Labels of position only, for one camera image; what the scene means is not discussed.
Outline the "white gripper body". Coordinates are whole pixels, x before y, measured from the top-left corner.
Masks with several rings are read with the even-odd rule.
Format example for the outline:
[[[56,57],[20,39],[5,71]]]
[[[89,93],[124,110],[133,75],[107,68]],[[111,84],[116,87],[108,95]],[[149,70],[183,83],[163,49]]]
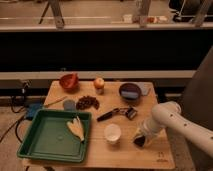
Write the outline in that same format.
[[[146,118],[139,124],[137,134],[151,140],[157,137],[161,130],[162,126],[157,121],[153,118]]]

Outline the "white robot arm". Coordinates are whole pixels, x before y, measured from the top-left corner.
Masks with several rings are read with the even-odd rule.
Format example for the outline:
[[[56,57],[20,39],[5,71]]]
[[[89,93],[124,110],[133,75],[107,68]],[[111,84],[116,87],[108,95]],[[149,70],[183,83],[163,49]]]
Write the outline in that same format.
[[[180,105],[174,101],[154,105],[150,116],[138,126],[134,141],[144,147],[166,127],[179,132],[213,158],[213,131],[185,119]]]

